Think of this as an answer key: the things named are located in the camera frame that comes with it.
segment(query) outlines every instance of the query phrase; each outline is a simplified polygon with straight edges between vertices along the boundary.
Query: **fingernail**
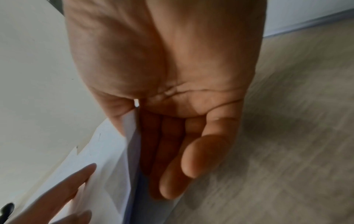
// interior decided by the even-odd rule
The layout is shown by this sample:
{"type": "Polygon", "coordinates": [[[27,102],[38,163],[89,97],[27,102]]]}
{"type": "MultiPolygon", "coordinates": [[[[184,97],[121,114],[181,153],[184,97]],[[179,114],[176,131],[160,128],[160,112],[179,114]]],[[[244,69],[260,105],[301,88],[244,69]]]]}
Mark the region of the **fingernail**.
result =
{"type": "Polygon", "coordinates": [[[90,210],[84,211],[79,214],[80,223],[89,223],[92,217],[92,212],[90,210]]]}

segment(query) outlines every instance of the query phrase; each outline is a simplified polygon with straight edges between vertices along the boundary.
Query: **wooden floor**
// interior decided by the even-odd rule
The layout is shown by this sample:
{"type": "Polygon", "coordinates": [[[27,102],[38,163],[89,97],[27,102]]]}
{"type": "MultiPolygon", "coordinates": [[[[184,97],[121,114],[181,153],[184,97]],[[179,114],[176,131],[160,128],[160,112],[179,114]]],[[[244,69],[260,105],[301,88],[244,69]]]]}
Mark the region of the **wooden floor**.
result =
{"type": "Polygon", "coordinates": [[[227,161],[168,224],[354,223],[354,20],[265,39],[227,161]]]}

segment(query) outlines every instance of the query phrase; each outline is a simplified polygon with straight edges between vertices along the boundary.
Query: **paper sheet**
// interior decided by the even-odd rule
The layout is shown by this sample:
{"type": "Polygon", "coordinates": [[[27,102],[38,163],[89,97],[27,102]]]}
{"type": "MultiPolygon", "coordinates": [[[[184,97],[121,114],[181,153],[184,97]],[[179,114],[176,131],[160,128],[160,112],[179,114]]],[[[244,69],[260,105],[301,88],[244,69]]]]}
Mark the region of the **paper sheet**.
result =
{"type": "Polygon", "coordinates": [[[149,196],[148,180],[139,170],[140,133],[135,114],[132,111],[124,116],[126,138],[105,120],[86,147],[78,155],[74,148],[23,209],[72,173],[96,163],[97,169],[90,180],[52,221],[90,209],[92,224],[164,223],[178,200],[155,201],[149,196]]]}

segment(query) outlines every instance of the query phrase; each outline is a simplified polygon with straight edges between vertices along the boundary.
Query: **hand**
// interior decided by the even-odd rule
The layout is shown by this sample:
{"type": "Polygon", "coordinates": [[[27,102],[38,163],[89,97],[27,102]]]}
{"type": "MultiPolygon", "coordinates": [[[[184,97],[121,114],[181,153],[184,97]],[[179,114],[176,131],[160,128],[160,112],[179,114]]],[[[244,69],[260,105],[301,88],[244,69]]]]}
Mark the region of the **hand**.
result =
{"type": "MultiPolygon", "coordinates": [[[[64,205],[75,197],[78,188],[89,179],[95,170],[96,164],[91,164],[66,178],[38,198],[9,224],[48,224],[64,205]]],[[[90,220],[91,211],[85,211],[81,214],[70,215],[53,224],[88,224],[90,220]]]]}
{"type": "Polygon", "coordinates": [[[265,10],[265,0],[64,0],[79,74],[120,131],[139,99],[154,198],[178,197],[226,157],[265,10]]]}

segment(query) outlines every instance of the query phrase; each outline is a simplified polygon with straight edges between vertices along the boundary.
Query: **palm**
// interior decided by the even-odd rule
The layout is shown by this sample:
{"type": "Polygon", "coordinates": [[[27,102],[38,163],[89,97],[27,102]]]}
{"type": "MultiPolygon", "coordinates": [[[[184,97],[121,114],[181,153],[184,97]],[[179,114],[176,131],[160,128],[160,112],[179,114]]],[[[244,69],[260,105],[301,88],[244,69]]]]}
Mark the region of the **palm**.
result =
{"type": "Polygon", "coordinates": [[[264,7],[253,3],[245,11],[251,4],[231,0],[104,2],[65,3],[74,60],[118,129],[139,99],[142,170],[154,197],[175,198],[230,148],[258,58],[264,7]]]}

